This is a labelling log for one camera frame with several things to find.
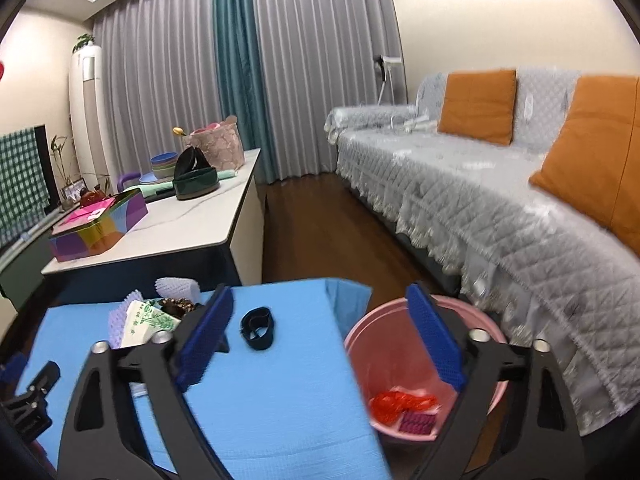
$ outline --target metal bolt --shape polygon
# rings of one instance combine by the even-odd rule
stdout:
[[[542,352],[543,354],[551,352],[551,345],[544,339],[536,339],[533,342],[533,348],[535,348],[538,352]]]
[[[98,341],[91,347],[91,352],[93,352],[94,354],[102,354],[106,352],[109,348],[111,347],[109,346],[109,343],[107,343],[106,341]]]
[[[162,343],[166,343],[167,341],[171,341],[172,337],[173,335],[171,334],[171,332],[168,332],[167,330],[161,330],[160,332],[156,332],[151,336],[151,341],[153,341],[157,345],[160,345]]]
[[[481,328],[475,328],[471,332],[469,332],[469,337],[474,341],[478,341],[479,343],[486,343],[491,339],[491,336],[486,330],[482,330]]]

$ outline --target green bowl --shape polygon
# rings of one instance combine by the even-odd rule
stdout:
[[[164,168],[174,168],[175,167],[175,163],[176,163],[176,160],[172,160],[171,162],[168,162],[166,164],[152,164],[151,165],[151,169],[152,170],[163,170]]]
[[[218,172],[215,168],[194,170],[174,178],[175,197],[178,200],[190,200],[206,195],[220,187]]]
[[[162,180],[163,178],[169,178],[171,176],[174,176],[175,164],[172,166],[169,166],[168,168],[153,168],[152,172],[158,180]]]

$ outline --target blue gripper pad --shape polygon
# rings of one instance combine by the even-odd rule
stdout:
[[[219,348],[234,311],[231,287],[212,296],[214,303],[206,305],[206,313],[191,332],[177,359],[178,374],[175,383],[182,392],[202,380],[214,352]]]
[[[451,332],[434,309],[432,299],[416,283],[406,288],[409,315],[438,371],[440,380],[459,393],[466,384],[463,356]]]
[[[7,364],[0,365],[0,383],[10,384],[20,379],[26,365],[27,358],[24,354],[15,353]]]

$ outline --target sofa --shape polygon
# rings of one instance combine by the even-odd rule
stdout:
[[[548,341],[581,434],[640,400],[640,260],[607,230],[531,187],[580,73],[517,71],[509,146],[440,134],[447,74],[415,104],[334,108],[325,129],[337,173],[426,250],[460,293],[493,312],[514,344]]]

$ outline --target black clamp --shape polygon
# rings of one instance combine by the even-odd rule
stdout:
[[[30,444],[50,428],[52,422],[47,415],[45,397],[59,378],[60,368],[49,361],[36,375],[25,394],[0,403],[25,444]]]
[[[254,350],[266,350],[273,343],[275,321],[271,310],[266,306],[254,308],[247,312],[240,322],[240,333],[247,344]],[[260,335],[259,329],[265,329]]]

